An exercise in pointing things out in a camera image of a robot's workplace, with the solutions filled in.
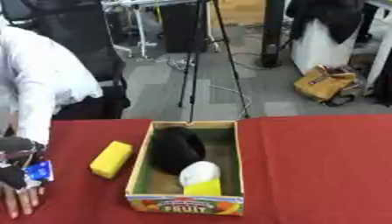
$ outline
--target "box label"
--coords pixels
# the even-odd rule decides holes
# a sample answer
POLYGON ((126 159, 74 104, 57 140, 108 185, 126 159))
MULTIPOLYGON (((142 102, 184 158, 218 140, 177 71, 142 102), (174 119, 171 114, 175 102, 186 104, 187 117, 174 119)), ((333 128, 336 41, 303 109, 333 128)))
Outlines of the box label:
POLYGON ((200 198, 130 198, 130 204, 141 212, 178 213, 178 214, 219 214, 242 215, 242 202, 228 199, 227 201, 206 200, 200 198))

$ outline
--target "finger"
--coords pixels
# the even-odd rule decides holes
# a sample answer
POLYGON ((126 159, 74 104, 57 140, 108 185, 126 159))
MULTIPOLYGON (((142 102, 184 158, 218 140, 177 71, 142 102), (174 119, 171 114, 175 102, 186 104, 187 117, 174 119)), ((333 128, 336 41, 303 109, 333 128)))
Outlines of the finger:
POLYGON ((14 190, 7 185, 3 186, 5 205, 7 206, 8 213, 12 219, 15 219, 19 215, 17 195, 14 190))
POLYGON ((45 194, 45 188, 44 187, 40 187, 38 189, 38 193, 39 193, 39 195, 44 195, 45 194))
POLYGON ((20 206, 24 214, 32 214, 32 204, 29 199, 29 193, 27 191, 22 191, 17 194, 19 197, 20 206))
POLYGON ((32 188, 27 190, 29 196, 30 196, 30 202, 33 207, 37 207, 39 205, 39 196, 38 196, 38 191, 37 188, 32 188))

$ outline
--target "tripod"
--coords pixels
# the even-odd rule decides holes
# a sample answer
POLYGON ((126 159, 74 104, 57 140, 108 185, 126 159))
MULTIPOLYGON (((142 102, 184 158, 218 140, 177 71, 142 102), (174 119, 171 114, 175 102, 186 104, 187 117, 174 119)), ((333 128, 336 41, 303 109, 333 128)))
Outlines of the tripod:
MULTIPOLYGON (((178 106, 182 108, 183 103, 184 103, 184 95, 185 95, 185 91, 186 91, 186 82, 188 80, 189 68, 191 65, 191 57, 192 57, 192 54, 194 53, 192 93, 191 93, 191 97, 190 97, 190 103, 191 103, 191 114, 190 114, 190 119, 189 119, 190 123, 193 121, 194 106, 195 106, 195 102, 196 102, 196 87, 197 87, 201 48, 202 48, 203 41, 207 41, 207 39, 203 38, 203 34, 202 34, 203 31, 201 29, 203 29, 203 27, 205 27, 204 26, 204 24, 205 24, 204 18, 206 17, 206 13, 207 13, 208 1, 210 1, 210 0, 197 0, 197 3, 196 3, 196 12, 195 12, 195 20, 193 22, 192 39, 189 41, 190 43, 189 43, 189 47, 188 47, 188 51, 187 51, 187 55, 186 55, 186 66, 185 66, 185 70, 184 70, 184 82, 183 82, 183 85, 181 88, 181 96, 180 96, 180 100, 178 103, 178 106)), ((225 43, 225 46, 227 49, 228 60, 230 62, 231 68, 233 70, 233 77, 234 77, 238 92, 240 93, 241 104, 242 104, 244 112, 245 112, 244 117, 249 118, 248 108, 245 104, 245 99, 242 94, 242 89, 241 89, 241 85, 240 85, 240 77, 239 77, 238 72, 235 68, 235 62, 233 60, 233 55, 232 55, 232 52, 230 49, 228 35, 226 33, 225 26, 223 24, 223 19, 222 19, 221 11, 219 8, 219 3, 218 3, 218 0, 211 0, 211 1, 213 1, 216 15, 219 20, 220 31, 222 33, 222 39, 215 40, 215 41, 213 41, 213 43, 219 42, 219 41, 223 41, 223 43, 225 43)))

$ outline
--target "blue package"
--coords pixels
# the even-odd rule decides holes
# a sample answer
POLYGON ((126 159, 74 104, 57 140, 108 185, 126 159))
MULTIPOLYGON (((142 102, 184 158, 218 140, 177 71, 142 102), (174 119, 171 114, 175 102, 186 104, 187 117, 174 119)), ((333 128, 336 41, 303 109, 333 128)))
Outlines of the blue package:
POLYGON ((24 172, 32 180, 43 180, 53 181, 53 168, 51 161, 40 162, 39 164, 34 164, 26 167, 24 172))

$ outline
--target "chair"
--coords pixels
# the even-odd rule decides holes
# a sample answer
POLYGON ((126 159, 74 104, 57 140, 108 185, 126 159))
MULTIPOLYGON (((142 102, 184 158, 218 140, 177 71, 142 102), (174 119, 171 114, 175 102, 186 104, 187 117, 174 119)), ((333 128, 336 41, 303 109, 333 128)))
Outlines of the chair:
POLYGON ((100 82, 106 98, 104 118, 121 118, 125 63, 116 53, 99 0, 22 0, 38 22, 37 31, 73 52, 100 82))
POLYGON ((3 16, 12 26, 32 30, 36 23, 32 11, 21 0, 1 0, 3 16))

